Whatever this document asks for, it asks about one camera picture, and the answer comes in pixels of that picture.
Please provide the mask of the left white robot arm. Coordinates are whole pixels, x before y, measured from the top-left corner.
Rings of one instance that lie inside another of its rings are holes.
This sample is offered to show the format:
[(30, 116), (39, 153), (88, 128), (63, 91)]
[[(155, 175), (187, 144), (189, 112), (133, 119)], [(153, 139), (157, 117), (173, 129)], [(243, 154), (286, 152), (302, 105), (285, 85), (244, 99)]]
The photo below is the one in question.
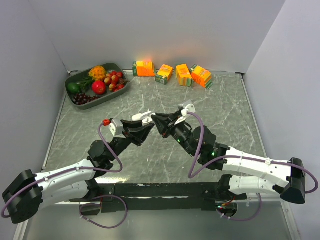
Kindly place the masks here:
[(138, 121), (104, 119), (97, 129), (100, 140), (91, 144), (87, 158), (53, 171), (21, 172), (2, 194), (1, 217), (19, 224), (56, 203), (95, 200), (99, 195), (96, 179), (120, 173), (124, 168), (120, 154), (131, 144), (141, 146), (154, 125), (150, 117)]

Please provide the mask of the white oval earbud case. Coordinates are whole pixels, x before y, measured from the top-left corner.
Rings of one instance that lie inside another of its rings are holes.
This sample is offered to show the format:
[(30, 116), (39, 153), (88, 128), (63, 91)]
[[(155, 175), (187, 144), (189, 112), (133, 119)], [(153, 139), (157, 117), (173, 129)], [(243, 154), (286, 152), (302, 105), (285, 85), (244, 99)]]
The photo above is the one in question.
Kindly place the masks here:
[(138, 113), (132, 116), (132, 121), (142, 121), (145, 118), (144, 113)]

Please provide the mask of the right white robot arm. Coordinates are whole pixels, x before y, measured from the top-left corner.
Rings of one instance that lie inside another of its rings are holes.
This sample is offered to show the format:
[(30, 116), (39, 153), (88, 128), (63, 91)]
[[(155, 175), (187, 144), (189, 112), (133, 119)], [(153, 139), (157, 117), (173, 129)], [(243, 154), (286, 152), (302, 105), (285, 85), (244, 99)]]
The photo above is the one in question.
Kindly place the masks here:
[(223, 199), (249, 193), (278, 194), (289, 203), (305, 204), (306, 173), (299, 158), (273, 160), (239, 151), (216, 142), (216, 135), (203, 124), (191, 130), (175, 114), (155, 113), (151, 116), (163, 138), (173, 137), (192, 157), (188, 178), (192, 179), (203, 169), (240, 173), (240, 176), (223, 176), (218, 193)]

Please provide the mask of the white square charging case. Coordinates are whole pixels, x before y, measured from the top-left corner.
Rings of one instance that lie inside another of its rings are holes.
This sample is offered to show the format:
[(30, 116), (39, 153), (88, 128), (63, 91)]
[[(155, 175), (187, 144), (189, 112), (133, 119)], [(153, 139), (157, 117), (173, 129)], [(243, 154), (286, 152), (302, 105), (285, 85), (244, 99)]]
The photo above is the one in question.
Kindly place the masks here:
[(153, 122), (152, 116), (155, 116), (155, 112), (147, 111), (141, 114), (140, 120), (142, 121), (142, 125), (146, 126)]

